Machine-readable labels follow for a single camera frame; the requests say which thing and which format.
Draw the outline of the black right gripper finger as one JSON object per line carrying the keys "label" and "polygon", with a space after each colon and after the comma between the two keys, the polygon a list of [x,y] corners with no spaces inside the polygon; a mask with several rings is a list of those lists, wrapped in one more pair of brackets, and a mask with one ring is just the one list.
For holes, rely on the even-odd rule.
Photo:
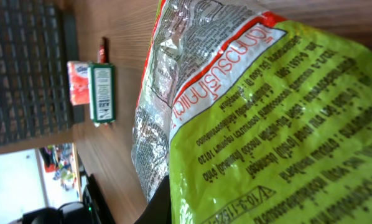
{"label": "black right gripper finger", "polygon": [[135,224],[171,224],[171,209],[170,180],[167,175]]}

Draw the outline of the green snack bag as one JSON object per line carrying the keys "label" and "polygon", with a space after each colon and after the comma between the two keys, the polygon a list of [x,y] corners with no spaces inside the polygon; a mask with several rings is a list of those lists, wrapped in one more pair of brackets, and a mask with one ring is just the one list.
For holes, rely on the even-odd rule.
{"label": "green snack bag", "polygon": [[172,223],[372,223],[372,50],[255,1],[161,1],[133,127]]}

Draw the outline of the green white small box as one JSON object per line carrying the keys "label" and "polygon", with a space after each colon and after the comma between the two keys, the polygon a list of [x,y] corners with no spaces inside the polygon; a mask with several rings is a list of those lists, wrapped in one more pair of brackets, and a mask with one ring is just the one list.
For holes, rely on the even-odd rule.
{"label": "green white small box", "polygon": [[114,67],[110,63],[88,64],[90,119],[98,127],[116,119]]}

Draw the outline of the red Kleenex tissue pack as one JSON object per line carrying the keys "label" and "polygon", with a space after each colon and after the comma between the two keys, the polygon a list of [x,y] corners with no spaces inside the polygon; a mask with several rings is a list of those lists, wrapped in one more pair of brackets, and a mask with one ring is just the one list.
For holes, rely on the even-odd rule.
{"label": "red Kleenex tissue pack", "polygon": [[88,64],[80,61],[68,61],[67,70],[70,86],[70,101],[73,106],[90,102],[88,88]]}

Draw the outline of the red stick sachet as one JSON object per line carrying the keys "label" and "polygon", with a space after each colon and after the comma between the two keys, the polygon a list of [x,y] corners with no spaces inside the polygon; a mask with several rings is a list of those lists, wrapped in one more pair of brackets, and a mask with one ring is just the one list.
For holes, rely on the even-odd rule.
{"label": "red stick sachet", "polygon": [[98,49],[98,63],[108,63],[106,37],[102,37]]}

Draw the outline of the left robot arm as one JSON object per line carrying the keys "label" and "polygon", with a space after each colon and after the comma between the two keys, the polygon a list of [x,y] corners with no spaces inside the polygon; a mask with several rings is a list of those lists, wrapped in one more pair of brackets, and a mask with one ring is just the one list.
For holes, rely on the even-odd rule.
{"label": "left robot arm", "polygon": [[86,179],[81,202],[69,202],[58,208],[47,207],[23,214],[10,224],[115,224],[105,198],[93,174]]}

